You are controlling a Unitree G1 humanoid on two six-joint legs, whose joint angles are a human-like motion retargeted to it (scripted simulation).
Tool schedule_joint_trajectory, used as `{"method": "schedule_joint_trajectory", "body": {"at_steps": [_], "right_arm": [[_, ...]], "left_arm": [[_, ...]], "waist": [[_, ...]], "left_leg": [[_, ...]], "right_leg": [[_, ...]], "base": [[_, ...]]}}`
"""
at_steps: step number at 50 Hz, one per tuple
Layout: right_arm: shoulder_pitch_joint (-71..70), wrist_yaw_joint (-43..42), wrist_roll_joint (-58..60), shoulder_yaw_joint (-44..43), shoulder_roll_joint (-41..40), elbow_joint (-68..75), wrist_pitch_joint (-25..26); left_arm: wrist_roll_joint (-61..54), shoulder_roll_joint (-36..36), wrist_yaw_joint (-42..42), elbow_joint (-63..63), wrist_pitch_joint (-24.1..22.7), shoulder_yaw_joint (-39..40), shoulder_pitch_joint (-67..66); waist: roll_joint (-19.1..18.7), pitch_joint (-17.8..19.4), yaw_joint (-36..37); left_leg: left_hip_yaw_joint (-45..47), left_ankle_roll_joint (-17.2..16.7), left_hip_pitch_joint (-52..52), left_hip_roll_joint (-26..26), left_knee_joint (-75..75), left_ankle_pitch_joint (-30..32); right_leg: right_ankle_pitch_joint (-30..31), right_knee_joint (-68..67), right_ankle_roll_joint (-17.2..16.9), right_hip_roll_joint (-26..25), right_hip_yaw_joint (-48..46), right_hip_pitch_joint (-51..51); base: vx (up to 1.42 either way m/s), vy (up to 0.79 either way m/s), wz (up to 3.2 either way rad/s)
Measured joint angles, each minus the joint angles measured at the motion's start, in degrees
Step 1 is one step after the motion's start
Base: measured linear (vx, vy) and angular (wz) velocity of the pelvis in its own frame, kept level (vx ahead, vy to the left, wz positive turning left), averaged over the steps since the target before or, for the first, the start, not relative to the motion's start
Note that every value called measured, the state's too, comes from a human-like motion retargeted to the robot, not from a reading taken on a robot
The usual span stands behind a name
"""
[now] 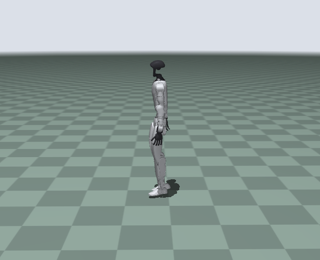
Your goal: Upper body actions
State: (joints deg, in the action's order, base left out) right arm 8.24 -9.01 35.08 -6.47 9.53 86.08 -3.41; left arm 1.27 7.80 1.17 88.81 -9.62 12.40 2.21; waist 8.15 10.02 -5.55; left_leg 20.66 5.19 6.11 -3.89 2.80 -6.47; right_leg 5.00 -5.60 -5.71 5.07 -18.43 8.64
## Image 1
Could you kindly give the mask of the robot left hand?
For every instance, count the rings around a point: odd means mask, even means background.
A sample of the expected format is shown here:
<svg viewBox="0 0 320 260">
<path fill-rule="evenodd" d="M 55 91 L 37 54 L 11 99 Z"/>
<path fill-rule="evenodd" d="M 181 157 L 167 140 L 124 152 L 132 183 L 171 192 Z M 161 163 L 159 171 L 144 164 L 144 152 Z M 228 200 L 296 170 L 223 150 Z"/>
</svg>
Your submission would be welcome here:
<svg viewBox="0 0 320 260">
<path fill-rule="evenodd" d="M 161 133 L 163 132 L 163 130 L 162 130 L 162 132 L 159 132 L 158 127 L 157 127 L 156 132 L 157 132 L 157 134 L 155 134 L 155 136 L 153 137 L 153 139 L 155 138 L 153 145 L 155 145 L 155 143 L 156 143 L 156 146 L 157 145 L 159 146 L 159 145 L 162 145 L 162 134 Z M 153 141 L 153 139 L 151 141 Z M 159 141 L 159 143 L 158 143 L 158 141 Z M 160 144 L 160 141 L 161 141 L 161 144 Z"/>
</svg>

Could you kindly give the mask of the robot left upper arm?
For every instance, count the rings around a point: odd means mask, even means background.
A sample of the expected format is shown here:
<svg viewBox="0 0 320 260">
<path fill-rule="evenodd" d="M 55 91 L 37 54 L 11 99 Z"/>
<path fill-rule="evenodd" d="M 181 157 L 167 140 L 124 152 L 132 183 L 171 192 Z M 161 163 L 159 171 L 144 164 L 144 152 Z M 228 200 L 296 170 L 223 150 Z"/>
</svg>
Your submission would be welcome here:
<svg viewBox="0 0 320 260">
<path fill-rule="evenodd" d="M 156 90 L 156 96 L 157 96 L 157 101 L 158 101 L 158 105 L 155 107 L 155 110 L 157 111 L 157 107 L 158 106 L 162 106 L 164 109 L 164 91 L 165 91 L 165 87 L 163 85 L 163 83 L 157 83 L 155 86 L 155 90 Z"/>
</svg>

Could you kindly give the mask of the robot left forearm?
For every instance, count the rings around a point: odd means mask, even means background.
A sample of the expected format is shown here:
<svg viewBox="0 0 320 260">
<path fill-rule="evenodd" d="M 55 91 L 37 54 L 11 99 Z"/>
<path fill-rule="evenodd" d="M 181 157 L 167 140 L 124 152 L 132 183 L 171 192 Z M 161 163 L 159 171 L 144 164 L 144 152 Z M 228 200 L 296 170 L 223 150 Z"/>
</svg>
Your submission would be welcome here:
<svg viewBox="0 0 320 260">
<path fill-rule="evenodd" d="M 158 131 L 162 132 L 164 126 L 164 109 L 162 106 L 157 107 L 157 117 L 158 117 Z"/>
</svg>

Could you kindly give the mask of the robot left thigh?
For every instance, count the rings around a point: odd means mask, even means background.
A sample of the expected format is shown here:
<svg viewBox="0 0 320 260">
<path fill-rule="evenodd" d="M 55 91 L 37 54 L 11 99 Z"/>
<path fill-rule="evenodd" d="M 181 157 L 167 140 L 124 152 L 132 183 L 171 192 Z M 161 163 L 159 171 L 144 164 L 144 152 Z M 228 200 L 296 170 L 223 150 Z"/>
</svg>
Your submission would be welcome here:
<svg viewBox="0 0 320 260">
<path fill-rule="evenodd" d="M 152 139 L 155 136 L 155 134 L 157 134 L 156 129 L 157 129 L 157 126 L 154 127 Z M 162 135 L 166 134 L 166 126 L 163 126 L 163 132 L 161 134 Z M 151 149 L 152 149 L 153 158 L 154 158 L 154 160 L 156 160 L 156 163 L 158 164 L 160 158 L 164 157 L 164 156 L 161 155 L 162 145 L 156 146 L 156 143 L 155 143 L 155 145 L 153 145 L 154 141 L 155 141 L 155 138 L 153 139 L 153 141 L 151 141 Z M 158 141 L 158 143 L 159 143 L 159 141 Z M 161 141 L 160 141 L 160 144 L 161 144 Z"/>
</svg>

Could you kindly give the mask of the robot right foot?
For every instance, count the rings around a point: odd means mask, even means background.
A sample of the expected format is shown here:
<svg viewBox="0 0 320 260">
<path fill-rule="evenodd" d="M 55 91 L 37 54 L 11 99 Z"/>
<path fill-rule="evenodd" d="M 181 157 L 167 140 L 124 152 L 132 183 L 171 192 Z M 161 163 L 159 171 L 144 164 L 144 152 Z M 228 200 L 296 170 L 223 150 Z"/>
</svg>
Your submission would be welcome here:
<svg viewBox="0 0 320 260">
<path fill-rule="evenodd" d="M 166 183 L 166 184 L 164 185 L 164 187 L 165 187 L 166 189 L 170 189 L 170 188 L 171 188 L 170 185 L 169 185 L 169 183 Z M 155 187 L 155 188 L 153 188 L 152 190 L 154 191 L 154 190 L 156 190 L 157 188 L 158 188 L 158 186 Z M 160 186 L 159 186 L 159 188 L 160 188 Z"/>
</svg>

